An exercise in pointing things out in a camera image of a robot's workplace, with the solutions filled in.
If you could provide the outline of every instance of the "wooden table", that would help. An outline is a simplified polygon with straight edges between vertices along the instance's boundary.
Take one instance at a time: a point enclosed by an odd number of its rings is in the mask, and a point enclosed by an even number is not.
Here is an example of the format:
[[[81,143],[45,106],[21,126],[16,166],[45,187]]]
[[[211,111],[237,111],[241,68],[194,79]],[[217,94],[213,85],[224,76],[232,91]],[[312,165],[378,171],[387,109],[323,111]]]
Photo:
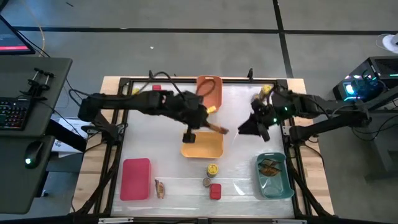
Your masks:
[[[120,78],[122,77],[104,77],[100,92],[105,94],[116,94],[118,91]],[[174,78],[184,79],[192,77],[174,77]],[[287,79],[287,83],[289,89],[293,90],[294,92],[306,93],[303,79],[298,79],[298,78]],[[102,114],[106,119],[108,119],[109,122],[111,121],[113,111],[103,110]],[[296,125],[301,125],[301,126],[308,126],[313,123],[311,119],[295,118],[294,120]],[[100,142],[100,136],[99,135],[94,136],[89,140],[87,147],[94,146],[99,142]],[[307,142],[307,145],[319,151],[317,143]],[[93,148],[92,150],[87,152],[84,156],[72,202],[73,206],[76,209],[79,209],[83,206],[83,204],[88,200],[88,198],[94,192],[95,188],[98,186],[98,182],[100,181],[103,160],[104,160],[105,148],[106,145],[103,144],[101,146]],[[300,148],[300,151],[302,155],[303,168],[308,188],[311,190],[312,194],[314,194],[317,200],[321,203],[323,208],[327,212],[333,214],[333,207],[330,200],[328,184],[326,181],[325,171],[323,169],[321,158],[319,157],[319,155],[317,155],[311,149],[305,146],[302,146]],[[113,149],[111,154],[111,159],[109,161],[109,166],[113,162],[114,152],[115,150]],[[106,205],[106,199],[108,196],[108,187],[109,184],[104,190],[104,195],[101,203],[101,211],[103,211]],[[296,193],[298,196],[300,209],[304,213],[305,209],[304,209],[303,197],[301,190],[297,185],[296,185]]]

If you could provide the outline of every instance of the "yellow tray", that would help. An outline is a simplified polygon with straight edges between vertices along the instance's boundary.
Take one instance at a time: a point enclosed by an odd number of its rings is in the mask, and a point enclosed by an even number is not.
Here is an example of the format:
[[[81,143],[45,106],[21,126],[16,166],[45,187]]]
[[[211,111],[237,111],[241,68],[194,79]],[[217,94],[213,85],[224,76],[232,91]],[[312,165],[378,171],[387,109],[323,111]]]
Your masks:
[[[217,159],[223,155],[223,138],[222,134],[215,132],[200,131],[195,132],[197,135],[195,143],[183,143],[181,154],[191,158],[209,158]]]

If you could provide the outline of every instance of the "screen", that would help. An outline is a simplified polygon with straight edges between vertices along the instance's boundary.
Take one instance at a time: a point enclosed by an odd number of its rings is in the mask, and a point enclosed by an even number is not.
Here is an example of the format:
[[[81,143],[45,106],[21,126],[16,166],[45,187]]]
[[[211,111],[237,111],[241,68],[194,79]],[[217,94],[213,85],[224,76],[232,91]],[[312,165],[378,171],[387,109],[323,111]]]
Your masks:
[[[0,19],[0,54],[29,54],[31,49],[4,19]]]

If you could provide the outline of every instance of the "keyboard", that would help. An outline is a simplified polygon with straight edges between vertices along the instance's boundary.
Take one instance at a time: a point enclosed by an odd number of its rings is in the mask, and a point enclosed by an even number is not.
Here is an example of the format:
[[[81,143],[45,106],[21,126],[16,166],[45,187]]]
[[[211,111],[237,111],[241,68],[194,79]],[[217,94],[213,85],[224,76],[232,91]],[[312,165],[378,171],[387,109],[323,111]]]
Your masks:
[[[24,130],[29,112],[30,99],[0,97],[0,129]]]

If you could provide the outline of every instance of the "white table surface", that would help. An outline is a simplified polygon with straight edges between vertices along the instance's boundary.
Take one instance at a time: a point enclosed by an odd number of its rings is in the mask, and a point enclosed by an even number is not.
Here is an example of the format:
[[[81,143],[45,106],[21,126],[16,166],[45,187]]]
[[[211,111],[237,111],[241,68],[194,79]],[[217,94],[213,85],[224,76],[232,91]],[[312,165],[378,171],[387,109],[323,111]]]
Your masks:
[[[169,83],[163,90],[173,90]],[[134,88],[143,84],[136,83]],[[178,83],[184,91],[195,92],[195,83]],[[249,118],[250,101],[262,84],[223,84],[220,110],[209,121],[229,129],[224,136],[224,154],[219,159],[189,159],[180,153],[182,135],[187,126],[164,116],[148,116],[130,111],[124,137],[112,217],[230,217],[290,218],[294,216],[291,198],[269,200],[261,196],[255,170],[255,158],[265,152],[284,154],[279,126],[269,129],[271,140],[259,136],[237,135],[238,126]],[[148,158],[152,166],[151,191],[147,200],[121,201],[123,161]],[[202,185],[208,164],[219,167],[213,183],[222,186],[220,200],[210,200],[209,189]],[[165,197],[158,199],[157,179],[164,183]]]

